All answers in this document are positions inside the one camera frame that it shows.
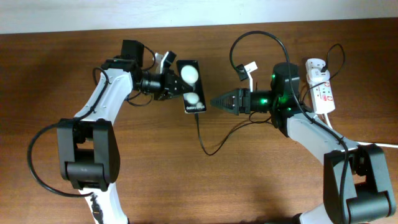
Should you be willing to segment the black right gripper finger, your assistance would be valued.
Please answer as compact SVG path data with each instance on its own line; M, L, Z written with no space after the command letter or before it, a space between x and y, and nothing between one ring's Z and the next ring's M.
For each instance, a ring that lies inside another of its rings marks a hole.
M219 101L219 100L235 100L239 96L239 88L228 91L226 93L222 93L220 96L216 96L211 99L211 101Z
M218 108L220 110L224 110L231 114L239 114L239 107L234 101L225 101L225 100L211 100L211 106Z

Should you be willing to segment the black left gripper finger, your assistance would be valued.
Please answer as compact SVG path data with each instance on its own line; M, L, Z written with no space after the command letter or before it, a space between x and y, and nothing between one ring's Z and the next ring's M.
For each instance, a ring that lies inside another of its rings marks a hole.
M174 85L176 89L190 89L190 85L185 82L180 76L175 75L174 79Z
M189 90L189 89L173 89L169 91L169 98L178 98L178 97L182 97L184 94L186 93L191 93L193 92L193 90Z

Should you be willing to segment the black smartphone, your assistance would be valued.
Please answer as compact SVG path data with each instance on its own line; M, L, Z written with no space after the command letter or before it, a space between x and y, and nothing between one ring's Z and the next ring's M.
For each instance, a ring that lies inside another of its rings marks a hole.
M184 110L187 114L204 113L207 110L199 64L197 60L178 60L180 77L190 85L191 93L183 95Z

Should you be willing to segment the white power strip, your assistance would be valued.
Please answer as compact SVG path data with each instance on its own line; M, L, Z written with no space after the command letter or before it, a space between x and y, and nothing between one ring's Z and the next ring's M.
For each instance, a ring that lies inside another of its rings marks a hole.
M310 69L322 68L326 65L326 62L319 58L310 58L306 61L305 67L308 72ZM313 110L316 114L327 114L331 113L335 109L335 102L331 90L330 81L321 82L318 84L309 84L310 95L313 104Z

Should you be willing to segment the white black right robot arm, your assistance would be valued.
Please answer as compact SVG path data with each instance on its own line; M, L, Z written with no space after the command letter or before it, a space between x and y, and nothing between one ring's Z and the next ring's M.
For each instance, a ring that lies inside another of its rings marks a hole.
M368 223L395 214L397 204L383 150L361 145L329 128L299 102L298 67L274 66L270 90L238 88L212 106L239 115L270 113L273 126L300 143L323 165L323 202L293 223Z

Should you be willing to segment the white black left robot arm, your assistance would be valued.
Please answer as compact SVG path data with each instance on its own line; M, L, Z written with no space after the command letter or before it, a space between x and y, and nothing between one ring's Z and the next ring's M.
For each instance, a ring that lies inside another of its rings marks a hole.
M57 129L61 176L85 198L95 223L129 223L116 188L120 155L113 130L128 94L138 90L166 100L193 91L168 68L150 73L141 67L136 59L107 59L87 104Z

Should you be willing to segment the white USB charger adapter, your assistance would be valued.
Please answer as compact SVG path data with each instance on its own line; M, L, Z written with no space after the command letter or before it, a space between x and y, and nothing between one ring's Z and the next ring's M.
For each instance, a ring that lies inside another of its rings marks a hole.
M309 84L318 84L321 82L326 82L329 79L330 79L330 73L328 70L322 72L318 68L313 68L307 72L307 81Z

